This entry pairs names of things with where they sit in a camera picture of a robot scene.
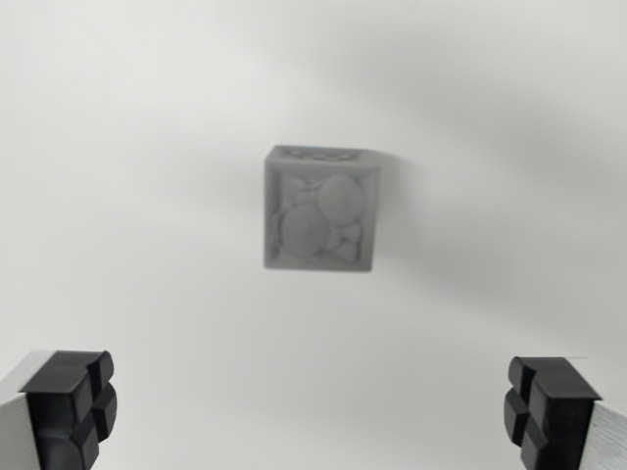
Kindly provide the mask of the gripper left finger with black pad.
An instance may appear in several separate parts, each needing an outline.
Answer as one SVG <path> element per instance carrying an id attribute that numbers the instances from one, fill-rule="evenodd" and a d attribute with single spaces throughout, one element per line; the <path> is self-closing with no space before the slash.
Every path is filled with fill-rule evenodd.
<path id="1" fill-rule="evenodd" d="M 114 429 L 111 354 L 41 350 L 1 379 L 1 467 L 86 470 Z"/>

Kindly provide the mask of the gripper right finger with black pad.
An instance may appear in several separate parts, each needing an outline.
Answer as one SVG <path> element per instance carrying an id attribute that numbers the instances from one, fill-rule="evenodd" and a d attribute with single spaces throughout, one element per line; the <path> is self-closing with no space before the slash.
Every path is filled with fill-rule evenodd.
<path id="1" fill-rule="evenodd" d="M 507 378 L 506 433 L 526 469 L 626 467 L 626 390 L 596 390 L 608 381 L 585 359 L 515 356 Z"/>

